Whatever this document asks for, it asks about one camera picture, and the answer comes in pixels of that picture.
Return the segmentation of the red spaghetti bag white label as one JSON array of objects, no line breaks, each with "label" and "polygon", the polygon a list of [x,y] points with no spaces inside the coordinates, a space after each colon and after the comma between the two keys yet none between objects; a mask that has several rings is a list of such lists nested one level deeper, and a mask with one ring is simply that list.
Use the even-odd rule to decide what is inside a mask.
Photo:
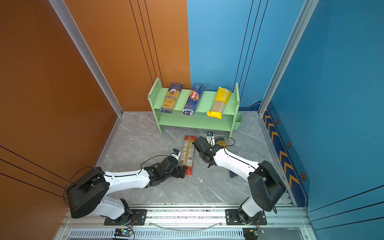
[{"label": "red spaghetti bag white label", "polygon": [[184,137],[181,156],[179,158],[179,165],[182,167],[187,167],[186,175],[190,177],[192,176],[194,153],[195,153],[195,146],[193,142],[196,139],[197,138],[195,136]]}]

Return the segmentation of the yellow Pastatime spaghetti bag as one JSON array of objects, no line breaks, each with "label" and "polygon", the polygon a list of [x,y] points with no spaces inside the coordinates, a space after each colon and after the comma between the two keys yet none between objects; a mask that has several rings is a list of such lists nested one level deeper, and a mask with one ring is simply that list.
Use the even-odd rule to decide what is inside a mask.
[{"label": "yellow Pastatime spaghetti bag", "polygon": [[218,88],[213,106],[207,115],[211,118],[222,119],[223,111],[229,101],[232,92],[225,88]]}]

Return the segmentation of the blue Barilla spaghetti box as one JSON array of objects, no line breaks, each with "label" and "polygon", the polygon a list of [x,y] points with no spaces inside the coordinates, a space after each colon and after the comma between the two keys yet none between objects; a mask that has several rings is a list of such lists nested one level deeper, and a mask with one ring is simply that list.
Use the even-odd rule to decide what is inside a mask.
[{"label": "blue Barilla spaghetti box", "polygon": [[205,88],[205,84],[194,84],[183,109],[184,115],[193,116],[195,114]]}]

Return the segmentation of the Ankara spaghetti bag blue yellow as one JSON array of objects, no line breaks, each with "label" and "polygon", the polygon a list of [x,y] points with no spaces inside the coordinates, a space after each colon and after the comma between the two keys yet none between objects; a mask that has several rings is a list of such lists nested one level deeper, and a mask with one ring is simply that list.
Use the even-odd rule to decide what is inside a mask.
[{"label": "Ankara spaghetti bag blue yellow", "polygon": [[171,83],[167,94],[165,96],[162,107],[160,108],[161,113],[172,114],[174,107],[178,101],[181,90],[183,89],[183,83]]}]

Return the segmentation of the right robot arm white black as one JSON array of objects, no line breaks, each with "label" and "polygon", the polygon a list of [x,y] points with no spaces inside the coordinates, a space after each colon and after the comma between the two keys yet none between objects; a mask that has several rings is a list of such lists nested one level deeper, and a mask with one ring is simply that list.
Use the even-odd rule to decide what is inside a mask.
[{"label": "right robot arm white black", "polygon": [[248,182],[251,196],[238,208],[242,224],[253,224],[259,212],[277,212],[275,205],[287,188],[270,162],[258,163],[246,160],[231,153],[224,146],[218,144],[212,146],[203,137],[197,138],[193,145],[209,167],[219,166],[228,169]]}]

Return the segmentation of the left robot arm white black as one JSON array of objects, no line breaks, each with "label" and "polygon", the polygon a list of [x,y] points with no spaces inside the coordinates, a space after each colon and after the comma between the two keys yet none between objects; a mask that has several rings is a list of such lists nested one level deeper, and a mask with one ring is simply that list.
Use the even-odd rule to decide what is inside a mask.
[{"label": "left robot arm white black", "polygon": [[104,172],[100,167],[91,168],[82,177],[66,188],[71,217],[80,219],[88,215],[99,215],[118,225],[131,225],[134,214],[128,202],[109,195],[129,189],[155,187],[169,178],[183,179],[187,166],[179,165],[175,154],[163,156],[160,163],[141,167],[131,172]]}]

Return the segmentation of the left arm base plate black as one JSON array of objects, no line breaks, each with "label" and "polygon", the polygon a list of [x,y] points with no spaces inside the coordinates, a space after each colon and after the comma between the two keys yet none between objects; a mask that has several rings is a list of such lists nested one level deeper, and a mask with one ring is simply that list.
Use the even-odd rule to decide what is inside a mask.
[{"label": "left arm base plate black", "polygon": [[104,221],[105,226],[144,226],[146,217],[147,217],[146,209],[136,209],[131,210],[130,213],[124,213],[121,217],[116,220],[112,220],[110,218],[106,218]]}]

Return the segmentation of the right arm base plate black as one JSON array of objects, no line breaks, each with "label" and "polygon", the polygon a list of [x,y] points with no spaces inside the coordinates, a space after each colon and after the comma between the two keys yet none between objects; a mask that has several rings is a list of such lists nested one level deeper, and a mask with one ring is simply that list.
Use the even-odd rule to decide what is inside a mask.
[{"label": "right arm base plate black", "polygon": [[258,212],[253,217],[248,216],[244,211],[239,209],[226,209],[226,223],[229,226],[235,225],[267,225],[267,218],[264,211]]}]

